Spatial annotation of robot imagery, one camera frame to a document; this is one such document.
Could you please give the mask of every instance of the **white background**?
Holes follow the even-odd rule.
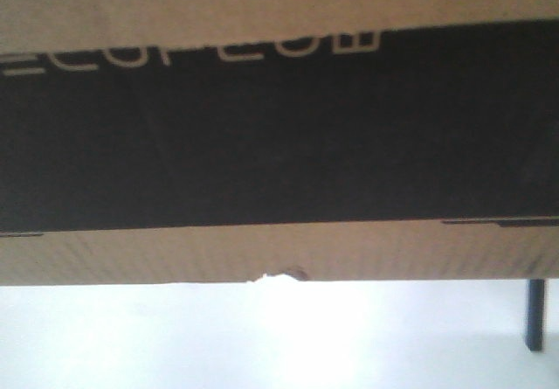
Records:
[[[525,281],[0,288],[3,389],[559,388]]]

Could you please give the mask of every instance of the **black table leg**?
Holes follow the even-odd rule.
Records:
[[[526,346],[530,351],[543,350],[543,316],[545,280],[528,280]]]

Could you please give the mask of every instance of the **cardboard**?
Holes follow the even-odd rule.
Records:
[[[0,0],[0,53],[192,48],[558,15],[559,0]]]
[[[0,239],[0,283],[557,277],[559,229],[339,222],[55,232]]]

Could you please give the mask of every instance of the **brown cardboard flap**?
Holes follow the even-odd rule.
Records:
[[[58,232],[0,239],[0,284],[559,276],[559,229],[436,220]]]
[[[557,16],[559,0],[0,0],[0,53],[188,48]]]

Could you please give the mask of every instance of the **cardboard box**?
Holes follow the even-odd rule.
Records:
[[[557,275],[556,3],[0,0],[0,282]]]

